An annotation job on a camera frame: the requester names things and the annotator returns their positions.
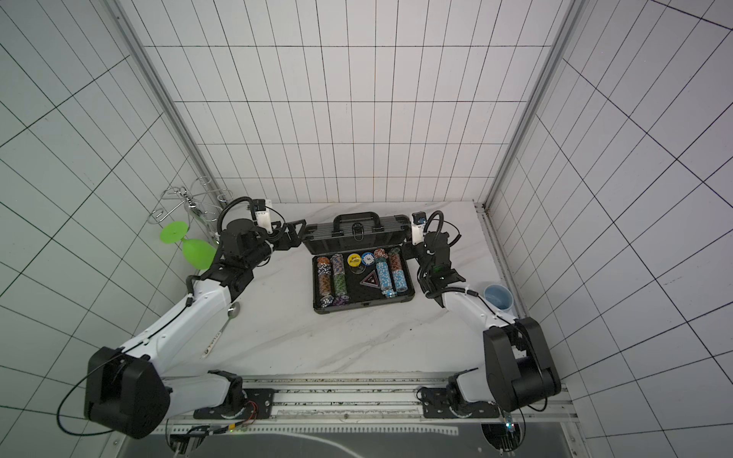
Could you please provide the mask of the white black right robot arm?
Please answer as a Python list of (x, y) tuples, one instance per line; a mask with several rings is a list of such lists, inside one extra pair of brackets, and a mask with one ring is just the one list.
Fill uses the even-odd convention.
[(425, 296), (458, 316), (478, 335), (483, 361), (450, 377), (450, 406), (458, 413), (480, 403), (513, 412), (544, 402), (561, 381), (539, 323), (518, 319), (463, 284), (450, 263), (446, 233), (429, 232), (413, 245)]

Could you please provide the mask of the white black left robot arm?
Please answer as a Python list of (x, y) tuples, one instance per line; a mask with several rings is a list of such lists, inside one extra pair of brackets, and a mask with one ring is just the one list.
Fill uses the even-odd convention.
[(184, 413), (240, 414), (247, 404), (242, 378), (208, 368), (206, 360), (255, 268), (274, 252), (299, 246), (304, 230), (305, 221), (272, 230), (251, 219), (229, 221), (209, 269), (187, 278), (186, 293), (176, 305), (139, 335), (117, 348), (101, 347), (90, 358), (84, 417), (141, 439)]

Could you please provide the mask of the dark grey poker set case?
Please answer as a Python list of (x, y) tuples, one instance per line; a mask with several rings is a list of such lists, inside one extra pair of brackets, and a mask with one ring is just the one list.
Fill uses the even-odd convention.
[(312, 255), (313, 310), (328, 314), (412, 300), (403, 252), (409, 234), (408, 217), (374, 212), (307, 225), (302, 240)]

